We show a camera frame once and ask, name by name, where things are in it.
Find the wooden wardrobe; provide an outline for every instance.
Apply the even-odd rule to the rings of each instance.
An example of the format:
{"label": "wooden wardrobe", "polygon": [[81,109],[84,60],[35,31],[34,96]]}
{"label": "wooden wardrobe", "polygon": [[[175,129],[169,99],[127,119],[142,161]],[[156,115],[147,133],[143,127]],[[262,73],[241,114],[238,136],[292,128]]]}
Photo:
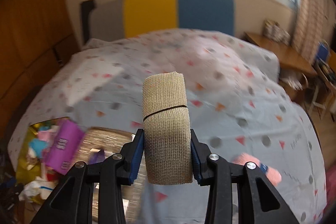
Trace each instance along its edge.
{"label": "wooden wardrobe", "polygon": [[64,0],[0,0],[0,138],[32,88],[78,50]]}

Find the blue headboard panel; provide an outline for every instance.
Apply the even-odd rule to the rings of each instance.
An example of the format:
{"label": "blue headboard panel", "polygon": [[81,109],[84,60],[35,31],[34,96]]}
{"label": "blue headboard panel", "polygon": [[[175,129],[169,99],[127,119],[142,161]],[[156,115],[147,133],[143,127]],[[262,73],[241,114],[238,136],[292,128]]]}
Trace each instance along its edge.
{"label": "blue headboard panel", "polygon": [[219,31],[234,36],[234,0],[178,0],[180,28]]}

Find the wooden floor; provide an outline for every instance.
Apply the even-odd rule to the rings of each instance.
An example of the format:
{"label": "wooden floor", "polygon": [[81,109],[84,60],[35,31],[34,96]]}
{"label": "wooden floor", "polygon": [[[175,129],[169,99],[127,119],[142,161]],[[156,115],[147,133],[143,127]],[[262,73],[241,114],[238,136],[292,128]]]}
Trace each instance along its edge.
{"label": "wooden floor", "polygon": [[329,112],[321,120],[320,113],[317,108],[314,108],[310,117],[320,139],[325,169],[328,170],[329,167],[336,163],[336,122],[332,121]]}

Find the yellow headboard panel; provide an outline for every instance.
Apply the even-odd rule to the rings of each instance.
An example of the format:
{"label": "yellow headboard panel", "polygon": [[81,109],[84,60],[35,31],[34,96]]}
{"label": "yellow headboard panel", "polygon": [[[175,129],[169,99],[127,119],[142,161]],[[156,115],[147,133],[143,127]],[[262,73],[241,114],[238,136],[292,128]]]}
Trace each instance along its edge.
{"label": "yellow headboard panel", "polygon": [[178,27],[177,0],[124,0],[125,37]]}

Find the curtain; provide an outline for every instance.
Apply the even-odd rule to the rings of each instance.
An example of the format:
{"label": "curtain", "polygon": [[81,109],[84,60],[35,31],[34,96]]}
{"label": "curtain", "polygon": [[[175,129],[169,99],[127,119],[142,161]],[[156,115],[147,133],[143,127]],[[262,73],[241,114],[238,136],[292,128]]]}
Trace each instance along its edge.
{"label": "curtain", "polygon": [[322,40],[324,0],[300,0],[292,46],[310,64]]}

